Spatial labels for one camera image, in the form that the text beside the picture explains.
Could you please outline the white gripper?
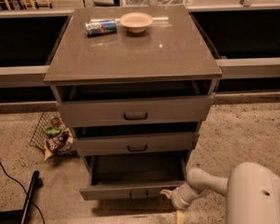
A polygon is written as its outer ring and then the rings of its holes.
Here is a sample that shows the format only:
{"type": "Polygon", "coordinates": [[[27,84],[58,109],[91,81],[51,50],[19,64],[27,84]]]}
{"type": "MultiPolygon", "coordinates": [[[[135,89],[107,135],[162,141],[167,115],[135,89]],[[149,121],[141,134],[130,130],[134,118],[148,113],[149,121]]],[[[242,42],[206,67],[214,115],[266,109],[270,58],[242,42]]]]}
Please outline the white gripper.
{"type": "MultiPolygon", "coordinates": [[[[187,210],[191,205],[192,191],[187,186],[180,186],[173,191],[169,189],[162,189],[161,195],[172,201],[173,206],[177,210],[187,210]]],[[[177,211],[175,213],[175,224],[185,223],[185,212],[177,211]]]]}

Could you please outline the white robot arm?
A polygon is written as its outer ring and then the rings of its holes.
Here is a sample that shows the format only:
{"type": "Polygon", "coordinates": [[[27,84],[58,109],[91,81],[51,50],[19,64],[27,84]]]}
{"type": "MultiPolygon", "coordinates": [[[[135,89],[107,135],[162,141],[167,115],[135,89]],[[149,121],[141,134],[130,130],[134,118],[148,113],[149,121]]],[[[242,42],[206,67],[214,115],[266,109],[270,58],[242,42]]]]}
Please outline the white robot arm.
{"type": "Polygon", "coordinates": [[[193,168],[181,186],[161,194],[186,211],[210,191],[226,198],[226,224],[280,224],[280,177],[254,162],[238,164],[228,177],[193,168]]]}

